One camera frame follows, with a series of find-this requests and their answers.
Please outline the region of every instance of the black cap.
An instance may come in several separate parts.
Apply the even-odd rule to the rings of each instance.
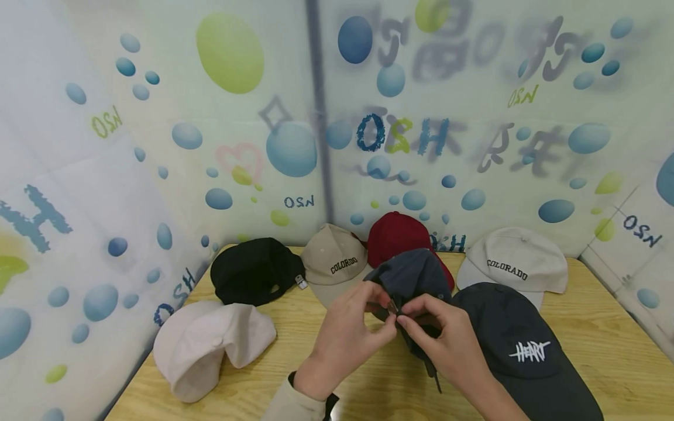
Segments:
[[[304,280],[302,259],[274,238],[231,247],[211,267],[215,295],[223,304],[267,304],[295,285],[297,276]]]
[[[365,276],[365,281],[381,284],[391,301],[395,304],[396,313],[402,315],[402,306],[414,297],[429,294],[447,303],[452,298],[447,278],[437,257],[428,249],[414,249],[393,256],[377,269]],[[380,320],[386,320],[388,312],[375,313]],[[431,359],[416,342],[407,334],[398,322],[396,327],[405,339],[410,352],[424,362],[429,377],[435,377],[437,389],[437,371]],[[441,331],[434,326],[422,325],[424,331],[431,337],[440,336]]]
[[[514,289],[481,282],[457,293],[487,365],[532,420],[600,421],[592,393],[536,307]]]

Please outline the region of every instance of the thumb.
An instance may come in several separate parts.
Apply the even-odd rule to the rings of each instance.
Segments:
[[[436,345],[435,339],[428,336],[426,332],[421,329],[421,326],[412,319],[404,315],[398,316],[398,323],[405,329],[407,334],[423,349],[428,356],[431,355],[429,350]]]
[[[393,339],[395,339],[396,334],[398,333],[396,329],[396,315],[388,315],[384,326],[381,327],[376,332],[373,332],[370,335],[370,341],[372,346],[378,350],[382,346],[388,344]]]

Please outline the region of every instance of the hand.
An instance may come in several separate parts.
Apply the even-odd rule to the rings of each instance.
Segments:
[[[365,326],[368,302],[386,308],[391,301],[380,285],[365,281],[332,302],[311,355],[295,374],[295,390],[317,401],[324,401],[339,384],[356,371],[382,346],[396,337],[396,316],[370,332]]]
[[[401,310],[406,316],[398,316],[399,324],[486,420],[528,419],[489,371],[466,311],[428,294],[407,302]],[[415,319],[425,319],[422,323],[434,324],[442,333],[433,339]]]

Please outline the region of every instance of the baseball cap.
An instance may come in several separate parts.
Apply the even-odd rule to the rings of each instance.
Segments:
[[[536,307],[514,289],[482,282],[459,291],[487,365],[532,421],[603,420],[601,409]]]
[[[466,252],[457,276],[459,289],[497,282],[519,291],[537,309],[543,292],[566,291],[568,267],[559,247],[525,228],[501,228],[480,238]]]
[[[217,386],[225,352],[232,365],[241,368],[262,354],[274,338],[271,318],[254,306],[199,301],[175,312],[159,329],[154,361],[171,384],[171,393],[191,403]]]
[[[428,249],[435,255],[450,289],[453,290],[454,277],[435,254],[428,230],[421,222],[408,215],[389,212],[372,225],[367,239],[367,262],[370,266],[377,267],[395,255],[414,249]]]
[[[276,300],[305,275],[299,256],[274,238],[257,238],[223,251],[210,274],[223,304],[254,306]]]
[[[301,258],[307,283],[326,308],[372,270],[358,237],[332,224],[323,225],[311,237]]]
[[[405,303],[422,294],[432,295],[446,303],[449,303],[452,298],[452,290],[446,281],[441,263],[429,249],[415,249],[394,256],[368,273],[364,280],[373,281],[382,286],[391,298],[397,315],[403,314],[400,309]],[[388,312],[384,314],[378,312],[375,316],[386,320]],[[397,322],[396,327],[401,332],[412,355],[424,362],[429,377],[435,377],[439,391],[437,371],[431,359]],[[431,337],[438,337],[441,333],[433,326],[422,326],[422,328]]]

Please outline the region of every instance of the sleeve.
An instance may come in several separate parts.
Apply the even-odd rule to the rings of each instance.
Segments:
[[[327,401],[315,401],[293,388],[292,372],[278,388],[262,421],[323,421],[330,419],[330,412],[339,400],[334,394]]]

